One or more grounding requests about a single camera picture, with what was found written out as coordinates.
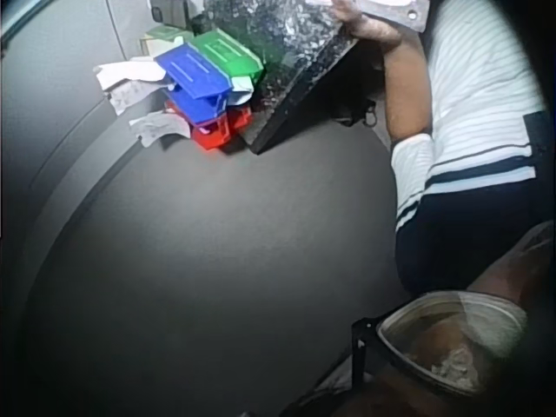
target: dark shorts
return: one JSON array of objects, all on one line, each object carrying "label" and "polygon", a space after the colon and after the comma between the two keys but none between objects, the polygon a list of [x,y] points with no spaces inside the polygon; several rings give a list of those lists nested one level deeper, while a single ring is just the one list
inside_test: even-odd
[{"label": "dark shorts", "polygon": [[554,218],[552,119],[539,112],[525,122],[535,179],[424,195],[398,231],[398,274],[411,294],[466,288],[530,228]]}]

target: black granite board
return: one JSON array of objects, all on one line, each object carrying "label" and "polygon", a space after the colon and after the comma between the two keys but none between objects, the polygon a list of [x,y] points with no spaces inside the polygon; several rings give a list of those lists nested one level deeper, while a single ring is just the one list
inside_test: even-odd
[{"label": "black granite board", "polygon": [[202,30],[219,27],[250,48],[265,73],[242,137],[260,154],[307,93],[354,45],[328,8],[304,0],[205,0]]}]

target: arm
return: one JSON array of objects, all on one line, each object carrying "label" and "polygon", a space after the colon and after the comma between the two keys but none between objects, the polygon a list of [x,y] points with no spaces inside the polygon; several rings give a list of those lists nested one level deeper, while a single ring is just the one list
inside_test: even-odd
[{"label": "arm", "polygon": [[432,98],[427,61],[417,34],[383,49],[387,128],[398,142],[429,130]]},{"label": "arm", "polygon": [[388,133],[398,142],[428,131],[432,115],[427,60],[417,33],[363,15],[352,0],[333,0],[335,15],[352,34],[381,43]]}]

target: hand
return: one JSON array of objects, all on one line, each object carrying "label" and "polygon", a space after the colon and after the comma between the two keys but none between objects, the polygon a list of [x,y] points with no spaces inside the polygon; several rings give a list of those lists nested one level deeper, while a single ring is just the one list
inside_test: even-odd
[{"label": "hand", "polygon": [[390,23],[364,15],[354,0],[332,0],[333,13],[344,22],[353,36],[371,39],[385,46],[394,47],[401,43],[401,31]]}]

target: paper note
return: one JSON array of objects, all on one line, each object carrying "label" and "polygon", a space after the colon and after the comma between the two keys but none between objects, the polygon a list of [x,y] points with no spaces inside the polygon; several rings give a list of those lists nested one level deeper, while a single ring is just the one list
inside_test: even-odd
[{"label": "paper note", "polygon": [[189,124],[181,116],[169,110],[149,113],[145,117],[130,121],[129,126],[145,148],[165,135],[177,134],[191,137]]},{"label": "paper note", "polygon": [[253,95],[255,87],[249,76],[234,76],[232,81],[232,91],[228,96],[229,106],[239,106],[249,101]]},{"label": "paper note", "polygon": [[158,89],[167,87],[166,83],[148,83],[145,81],[127,81],[118,84],[108,93],[110,104],[121,115],[127,108],[139,103]]},{"label": "paper note", "polygon": [[106,91],[125,80],[161,81],[166,71],[154,61],[126,61],[124,63],[106,63],[95,67],[96,78],[101,88]]}]

